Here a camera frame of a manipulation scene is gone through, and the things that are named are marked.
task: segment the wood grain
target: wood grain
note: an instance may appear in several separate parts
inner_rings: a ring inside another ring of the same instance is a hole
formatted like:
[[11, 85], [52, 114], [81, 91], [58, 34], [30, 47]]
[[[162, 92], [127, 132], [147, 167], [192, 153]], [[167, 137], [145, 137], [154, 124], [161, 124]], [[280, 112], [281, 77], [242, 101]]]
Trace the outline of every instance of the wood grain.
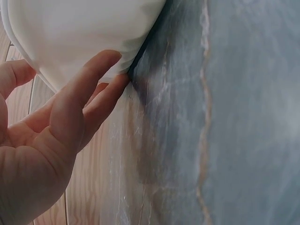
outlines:
[[53, 95], [53, 91], [37, 76], [33, 83], [30, 112], [42, 107]]
[[[20, 59], [22, 59], [22, 55], [14, 46], [10, 46], [7, 61]], [[28, 115], [32, 84], [33, 81], [30, 81], [21, 87], [17, 87], [7, 98], [8, 125], [19, 122]]]
[[66, 190], [69, 225], [100, 224], [102, 189], [107, 184], [107, 122], [95, 134], [91, 142], [76, 158], [73, 174]]
[[[32, 98], [30, 104], [30, 112], [34, 112], [42, 107], [54, 93], [48, 86], [39, 78], [35, 78]], [[66, 225], [65, 213], [65, 195], [63, 195], [48, 211], [34, 220], [35, 225]]]
[[1, 13], [0, 13], [0, 63], [5, 62], [9, 45], [10, 45], [10, 40], [4, 30]]

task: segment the wooden floor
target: wooden floor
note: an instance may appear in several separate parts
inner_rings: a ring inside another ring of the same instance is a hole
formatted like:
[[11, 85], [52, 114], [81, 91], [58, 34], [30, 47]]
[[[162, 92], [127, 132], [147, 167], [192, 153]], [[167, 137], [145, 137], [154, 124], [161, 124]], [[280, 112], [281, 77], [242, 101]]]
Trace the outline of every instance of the wooden floor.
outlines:
[[[14, 47], [0, 22], [0, 63], [19, 60], [22, 56]], [[18, 87], [7, 99], [8, 122], [14, 124], [30, 112], [42, 107], [53, 92], [37, 76], [34, 81]], [[65, 193], [57, 203], [30, 225], [96, 225], [99, 224], [98, 180], [100, 149], [106, 143], [105, 123], [86, 149], [78, 154], [74, 172]]]

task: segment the white bra cup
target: white bra cup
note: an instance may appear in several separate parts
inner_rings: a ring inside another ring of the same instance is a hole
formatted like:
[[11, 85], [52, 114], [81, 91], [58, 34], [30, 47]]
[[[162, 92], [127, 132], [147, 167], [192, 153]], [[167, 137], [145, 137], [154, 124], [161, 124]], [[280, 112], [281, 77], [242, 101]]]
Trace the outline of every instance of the white bra cup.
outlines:
[[127, 72], [165, 0], [2, 0], [2, 20], [23, 57], [59, 91], [99, 51], [122, 59], [100, 80]]

